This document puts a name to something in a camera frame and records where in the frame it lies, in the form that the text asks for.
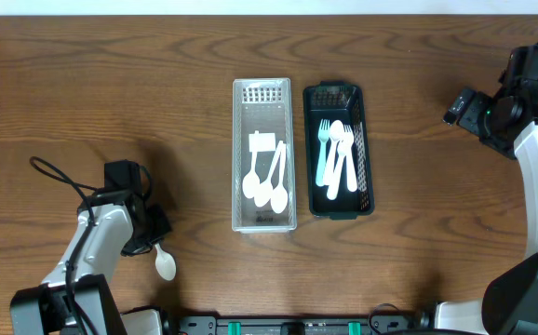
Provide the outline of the white plastic spoon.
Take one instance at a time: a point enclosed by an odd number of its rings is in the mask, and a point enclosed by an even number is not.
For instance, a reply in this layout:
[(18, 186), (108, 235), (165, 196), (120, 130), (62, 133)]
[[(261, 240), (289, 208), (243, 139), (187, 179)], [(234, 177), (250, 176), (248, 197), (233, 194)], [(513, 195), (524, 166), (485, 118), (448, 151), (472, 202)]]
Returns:
[(162, 249), (159, 243), (155, 244), (156, 257), (155, 268), (158, 274), (166, 281), (172, 281), (177, 273), (177, 266), (174, 258)]
[(257, 208), (262, 208), (270, 200), (271, 194), (273, 192), (272, 178), (273, 178), (279, 157), (281, 156), (281, 151), (283, 147), (284, 147), (284, 142), (280, 141), (277, 144), (267, 177), (257, 188), (256, 194), (254, 196), (254, 203)]
[(260, 184), (259, 176), (256, 173), (256, 162), (258, 155), (258, 135), (258, 130), (249, 135), (249, 150), (251, 152), (250, 169), (242, 181), (242, 191), (247, 199), (252, 199), (255, 196), (256, 190)]
[(323, 174), (323, 184), (330, 185), (334, 175), (335, 154), (339, 140), (343, 136), (343, 123), (335, 120), (330, 124), (330, 150), (328, 153), (325, 171)]
[(288, 204), (288, 192), (284, 186), (287, 147), (283, 141), (280, 142), (279, 149), (279, 179), (271, 196), (271, 208), (275, 214), (282, 213)]

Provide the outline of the white plastic fork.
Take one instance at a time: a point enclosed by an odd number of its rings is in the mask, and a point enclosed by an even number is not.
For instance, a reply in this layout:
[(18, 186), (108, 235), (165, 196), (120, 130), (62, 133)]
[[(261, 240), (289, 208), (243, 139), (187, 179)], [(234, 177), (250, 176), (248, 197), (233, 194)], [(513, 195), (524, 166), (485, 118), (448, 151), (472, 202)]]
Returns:
[(354, 133), (352, 128), (349, 125), (345, 125), (344, 129), (344, 161), (346, 166), (346, 185), (350, 193), (357, 191), (357, 180), (356, 180), (356, 168), (354, 165), (354, 158), (352, 154), (352, 146), (355, 143)]
[(333, 170), (333, 175), (331, 177), (330, 185), (327, 190), (328, 200), (335, 200), (339, 193), (340, 180), (343, 170), (343, 162), (346, 156), (346, 141), (342, 140), (338, 143), (337, 147), (337, 161), (335, 163), (335, 168)]

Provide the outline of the pale green plastic fork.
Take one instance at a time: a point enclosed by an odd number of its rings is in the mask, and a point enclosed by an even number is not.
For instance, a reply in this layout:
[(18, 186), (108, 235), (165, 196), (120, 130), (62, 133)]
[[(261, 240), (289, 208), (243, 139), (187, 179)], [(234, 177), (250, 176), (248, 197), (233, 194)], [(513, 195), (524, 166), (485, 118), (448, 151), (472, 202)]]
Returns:
[(322, 119), (317, 132), (319, 140), (319, 155), (316, 165), (316, 185), (322, 187), (324, 185), (324, 171), (326, 166), (326, 145), (330, 139), (330, 121)]

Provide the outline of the black plastic basket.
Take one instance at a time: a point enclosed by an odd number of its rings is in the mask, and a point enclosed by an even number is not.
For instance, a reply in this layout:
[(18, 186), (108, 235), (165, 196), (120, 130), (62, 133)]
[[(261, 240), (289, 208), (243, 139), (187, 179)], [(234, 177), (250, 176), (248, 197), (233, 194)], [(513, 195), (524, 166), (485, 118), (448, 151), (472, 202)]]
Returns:
[[(303, 91), (305, 151), (308, 179), (309, 209), (318, 217), (332, 220), (353, 220), (374, 210), (374, 195), (370, 171), (370, 151), (366, 134), (366, 118), (362, 90), (343, 81), (323, 81)], [(322, 119), (330, 123), (340, 120), (354, 133), (352, 146), (356, 168), (357, 191), (350, 193), (346, 185), (346, 166), (340, 180), (338, 196), (328, 200), (328, 185), (316, 185), (316, 165), (319, 155), (317, 132)]]

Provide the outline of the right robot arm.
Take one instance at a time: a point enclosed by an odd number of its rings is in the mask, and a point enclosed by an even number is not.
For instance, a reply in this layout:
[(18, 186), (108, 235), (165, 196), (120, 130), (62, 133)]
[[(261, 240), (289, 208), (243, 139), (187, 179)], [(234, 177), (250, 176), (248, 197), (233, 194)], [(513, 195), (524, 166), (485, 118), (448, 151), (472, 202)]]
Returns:
[(433, 327), (448, 333), (538, 334), (538, 92), (494, 100), (465, 88), (443, 120), (517, 159), (528, 228), (523, 261), (494, 279), (482, 299), (439, 303)]

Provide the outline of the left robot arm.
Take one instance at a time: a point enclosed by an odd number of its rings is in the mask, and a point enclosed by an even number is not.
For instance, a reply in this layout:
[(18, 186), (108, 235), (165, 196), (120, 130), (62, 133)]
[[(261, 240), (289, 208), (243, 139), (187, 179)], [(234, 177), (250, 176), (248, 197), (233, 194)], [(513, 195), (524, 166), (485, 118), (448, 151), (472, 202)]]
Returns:
[(42, 283), (16, 292), (9, 311), (16, 334), (171, 334), (168, 314), (155, 306), (122, 313), (109, 283), (119, 259), (155, 250), (158, 273), (171, 281), (172, 256), (160, 247), (170, 230), (159, 205), (128, 191), (94, 194), (77, 210), (77, 230)]

